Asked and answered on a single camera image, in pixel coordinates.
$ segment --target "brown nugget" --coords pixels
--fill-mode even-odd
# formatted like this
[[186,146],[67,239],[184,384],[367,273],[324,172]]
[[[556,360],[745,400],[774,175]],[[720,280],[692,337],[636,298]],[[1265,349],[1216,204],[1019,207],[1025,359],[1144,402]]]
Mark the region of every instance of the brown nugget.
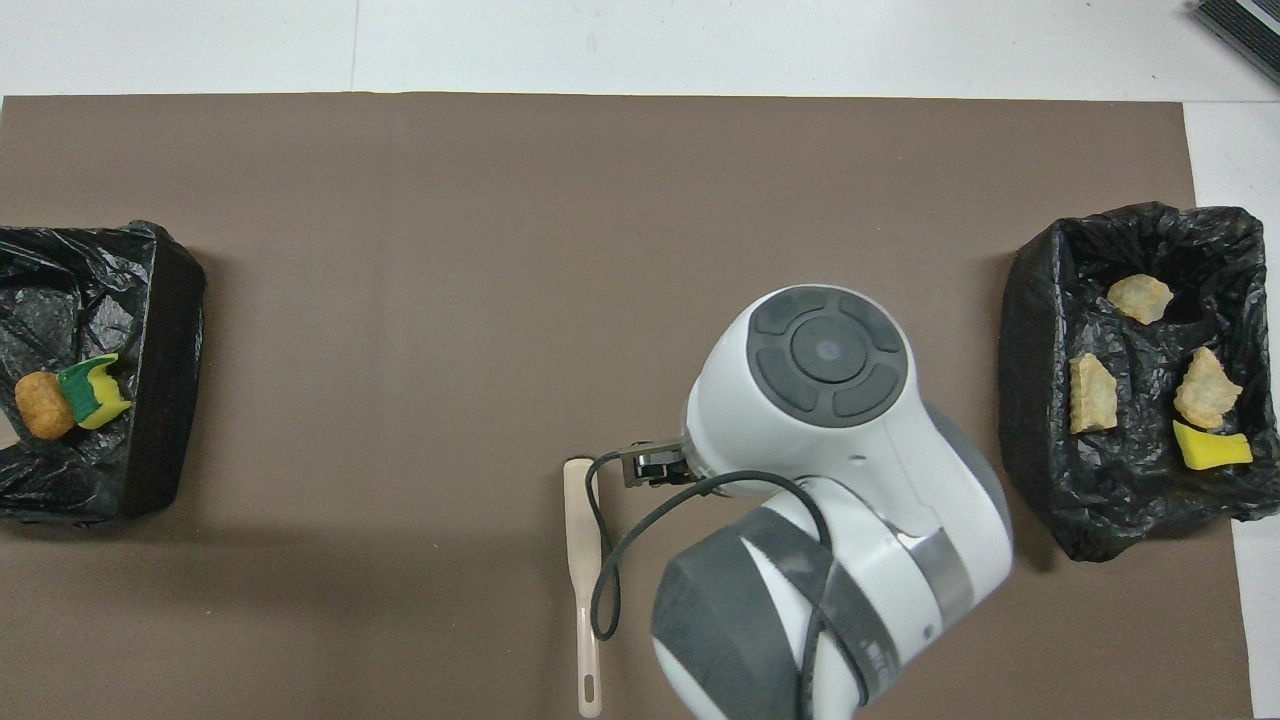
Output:
[[58,439],[76,427],[76,415],[63,396],[58,375],[31,373],[13,388],[18,413],[31,434],[40,439]]

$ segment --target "beige food piece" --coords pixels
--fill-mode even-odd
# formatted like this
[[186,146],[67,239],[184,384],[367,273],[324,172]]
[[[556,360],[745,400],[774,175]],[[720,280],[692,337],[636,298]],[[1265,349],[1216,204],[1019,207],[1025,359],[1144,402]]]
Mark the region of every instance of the beige food piece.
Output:
[[1183,384],[1178,386],[1174,407],[1188,423],[1212,430],[1222,424],[1222,414],[1235,406],[1235,398],[1243,391],[1222,372],[1213,351],[1201,347],[1192,355],[1192,365]]
[[1165,316],[1165,307],[1174,299],[1169,286],[1151,275],[1129,275],[1111,286],[1107,300],[1121,313],[1144,325]]
[[76,425],[72,406],[63,397],[58,375],[52,373],[32,373],[22,378],[13,388],[13,398],[22,421],[40,439],[58,439]]
[[1116,427],[1116,379],[1085,352],[1069,363],[1071,375],[1071,434]]

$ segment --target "white tile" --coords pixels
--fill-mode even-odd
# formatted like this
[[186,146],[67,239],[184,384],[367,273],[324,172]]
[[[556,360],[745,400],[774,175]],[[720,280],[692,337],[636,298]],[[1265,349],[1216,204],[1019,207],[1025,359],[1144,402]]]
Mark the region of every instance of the white tile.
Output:
[[356,90],[1274,100],[1183,0],[362,0]]
[[0,95],[351,87],[357,0],[0,0]]
[[[1187,145],[1201,205],[1239,205],[1280,258],[1280,104],[1188,104]],[[1267,277],[1271,387],[1280,388],[1280,273]],[[1233,523],[1253,714],[1280,717],[1280,516]]]

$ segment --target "brown mat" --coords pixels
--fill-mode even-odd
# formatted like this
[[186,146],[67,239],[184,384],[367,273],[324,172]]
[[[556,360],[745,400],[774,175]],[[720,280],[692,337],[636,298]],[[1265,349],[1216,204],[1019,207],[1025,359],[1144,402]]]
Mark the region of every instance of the brown mat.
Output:
[[[1176,105],[297,95],[8,99],[0,222],[155,220],[205,264],[183,488],[0,532],[6,717],[573,717],[561,462],[677,432],[759,295],[859,288],[992,457],[1010,252],[1190,206]],[[605,478],[621,532],[667,491]],[[861,717],[1249,715],[1225,523],[1009,583]],[[605,717],[682,717],[648,639],[705,500],[625,564]]]

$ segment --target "black cable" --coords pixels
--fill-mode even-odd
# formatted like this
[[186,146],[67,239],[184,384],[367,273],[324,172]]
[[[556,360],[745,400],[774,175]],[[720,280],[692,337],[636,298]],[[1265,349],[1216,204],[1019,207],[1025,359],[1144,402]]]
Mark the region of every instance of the black cable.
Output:
[[[596,507],[594,496],[591,493],[591,478],[595,474],[595,471],[599,470],[600,465],[604,465],[605,462],[613,460],[614,457],[617,457],[617,455],[618,455],[617,452],[611,452],[609,455],[602,456],[599,460],[593,462],[591,468],[588,470],[588,480],[586,480],[588,500],[590,501],[591,509],[595,512],[596,524],[600,527],[602,546],[604,544],[603,538],[608,533],[604,527],[604,518],[599,512],[599,509]],[[707,496],[714,488],[718,488],[728,483],[736,483],[740,480],[765,482],[777,486],[794,495],[796,500],[799,500],[800,503],[804,505],[805,510],[808,510],[809,515],[813,518],[814,525],[817,525],[818,528],[818,542],[824,548],[831,550],[831,532],[827,528],[827,519],[823,516],[822,510],[818,507],[818,503],[814,502],[813,496],[810,496],[806,489],[804,489],[795,482],[788,480],[782,475],[754,471],[754,470],[740,470],[736,473],[726,473],[723,475],[717,475],[714,478],[707,478],[699,480],[689,486],[684,491],[673,495],[666,502],[655,507],[648,515],[645,515],[643,520],[636,523],[636,525],[631,528],[631,530],[626,536],[623,536],[621,541],[618,541],[617,547],[613,548],[613,551],[609,552],[608,557],[604,560],[604,564],[600,568],[600,574],[595,579],[595,588],[591,592],[591,615],[590,615],[591,632],[595,633],[596,638],[607,641],[612,638],[618,629],[618,619],[621,615],[621,605],[622,605],[622,594],[621,594],[622,588],[618,571],[618,561],[622,559],[622,553],[626,552],[627,547],[630,547],[631,543],[635,542],[641,533],[648,530],[650,527],[653,527],[654,523],[662,519],[663,515],[671,512],[685,501],[699,495]],[[604,583],[605,578],[608,577],[613,578],[614,603],[613,603],[613,612],[611,614],[609,619],[609,626],[602,630],[599,620],[600,598],[604,594]],[[804,651],[801,655],[801,667],[796,682],[796,716],[800,717],[801,720],[813,719],[813,669],[818,655],[818,635],[823,629],[823,624],[824,623],[819,618],[818,612],[812,611],[809,614],[809,626],[805,633]]]

